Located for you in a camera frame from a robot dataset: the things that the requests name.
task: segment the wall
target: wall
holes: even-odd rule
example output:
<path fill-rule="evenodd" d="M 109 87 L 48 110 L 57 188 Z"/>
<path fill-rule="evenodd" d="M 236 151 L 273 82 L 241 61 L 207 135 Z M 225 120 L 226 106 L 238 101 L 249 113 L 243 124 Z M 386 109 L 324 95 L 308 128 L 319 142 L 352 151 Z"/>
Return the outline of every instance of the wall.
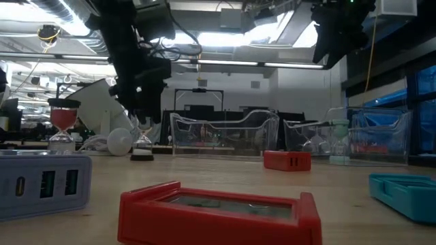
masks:
<path fill-rule="evenodd" d="M 407 81 L 406 78 L 400 79 L 392 84 L 387 84 L 385 86 L 381 86 L 378 88 L 374 88 L 373 90 L 367 91 L 365 96 L 363 93 L 359 95 L 354 95 L 350 98 L 348 98 L 348 105 L 349 106 L 362 106 L 362 102 L 364 101 L 369 102 L 374 99 L 383 97 L 385 95 L 390 95 L 392 93 L 395 93 L 397 91 L 400 91 L 404 88 L 407 88 Z"/>
<path fill-rule="evenodd" d="M 346 58 L 331 70 L 278 69 L 277 88 L 270 86 L 270 104 L 281 112 L 304 112 L 307 120 L 322 120 L 330 108 L 344 106 L 341 82 Z M 276 77 L 271 77 L 271 84 Z"/>
<path fill-rule="evenodd" d="M 197 88 L 198 74 L 184 73 L 173 74 L 172 78 L 165 80 L 169 88 L 166 88 L 161 96 L 161 108 L 173 110 L 174 89 L 176 88 Z M 262 74 L 239 74 L 233 73 L 228 76 L 226 73 L 201 73 L 201 79 L 208 80 L 207 89 L 224 90 L 224 109 L 239 111 L 240 106 L 269 106 L 268 83 Z M 260 89 L 252 89 L 251 81 L 259 81 Z M 221 102 L 211 93 L 192 93 L 183 91 L 177 93 L 180 99 L 177 101 L 176 109 L 183 110 L 184 105 L 213 105 L 215 110 L 221 110 Z"/>

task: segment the red object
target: red object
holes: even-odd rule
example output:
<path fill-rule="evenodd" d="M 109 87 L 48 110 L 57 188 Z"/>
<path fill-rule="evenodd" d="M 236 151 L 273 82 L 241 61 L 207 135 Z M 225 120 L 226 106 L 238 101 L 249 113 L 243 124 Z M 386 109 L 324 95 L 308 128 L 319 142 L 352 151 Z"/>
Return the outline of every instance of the red object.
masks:
<path fill-rule="evenodd" d="M 287 207 L 290 216 L 277 218 L 166 201 L 181 195 L 236 201 L 253 208 L 248 203 L 262 203 L 261 208 Z M 168 182 L 121 194 L 118 241 L 136 245 L 321 245 L 321 220 L 310 193 L 286 199 L 187 189 L 181 188 L 180 182 Z"/>
<path fill-rule="evenodd" d="M 59 130 L 64 131 L 76 123 L 77 110 L 53 109 L 50 113 L 52 124 Z"/>
<path fill-rule="evenodd" d="M 281 171 L 310 171 L 310 152 L 264 152 L 264 167 Z"/>

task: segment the usb port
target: usb port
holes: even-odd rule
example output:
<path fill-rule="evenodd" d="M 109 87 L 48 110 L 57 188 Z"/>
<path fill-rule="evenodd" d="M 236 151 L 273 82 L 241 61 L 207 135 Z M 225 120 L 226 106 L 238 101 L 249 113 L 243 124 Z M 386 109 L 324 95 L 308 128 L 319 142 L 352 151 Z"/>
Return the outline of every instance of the usb port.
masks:
<path fill-rule="evenodd" d="M 42 172 L 40 198 L 53 196 L 53 190 L 55 189 L 55 173 L 55 171 Z"/>
<path fill-rule="evenodd" d="M 67 171 L 67 181 L 65 183 L 65 195 L 75 195 L 77 193 L 78 170 Z"/>

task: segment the duct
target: duct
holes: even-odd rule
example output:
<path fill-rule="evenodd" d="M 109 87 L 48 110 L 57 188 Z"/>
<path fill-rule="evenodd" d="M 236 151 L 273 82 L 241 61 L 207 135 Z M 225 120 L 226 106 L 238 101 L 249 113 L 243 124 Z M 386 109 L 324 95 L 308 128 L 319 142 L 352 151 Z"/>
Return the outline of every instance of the duct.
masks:
<path fill-rule="evenodd" d="M 84 22 L 89 18 L 92 11 L 87 3 L 83 3 L 82 0 L 29 0 L 29 2 L 55 16 L 56 23 L 69 34 L 87 35 L 89 32 Z M 99 32 L 95 31 L 89 37 L 94 39 L 82 39 L 80 42 L 92 49 L 96 54 L 108 54 L 108 49 Z"/>

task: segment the wooden table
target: wooden table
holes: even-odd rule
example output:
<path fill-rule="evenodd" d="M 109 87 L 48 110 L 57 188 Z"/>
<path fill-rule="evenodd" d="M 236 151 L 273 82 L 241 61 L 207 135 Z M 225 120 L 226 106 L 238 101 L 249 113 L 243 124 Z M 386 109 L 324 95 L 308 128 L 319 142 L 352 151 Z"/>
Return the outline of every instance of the wooden table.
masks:
<path fill-rule="evenodd" d="M 436 243 L 436 228 L 416 225 L 371 199 L 367 184 L 372 172 L 435 177 L 436 169 L 313 164 L 311 172 L 287 173 L 264 169 L 256 162 L 168 155 L 155 158 L 153 162 L 130 162 L 128 157 L 93 158 L 91 200 L 87 208 L 0 223 L 0 244 L 119 244 L 116 230 L 120 194 L 170 180 L 180 180 L 183 186 L 191 188 L 278 197 L 298 197 L 302 191 L 311 192 L 321 216 L 324 244 Z"/>

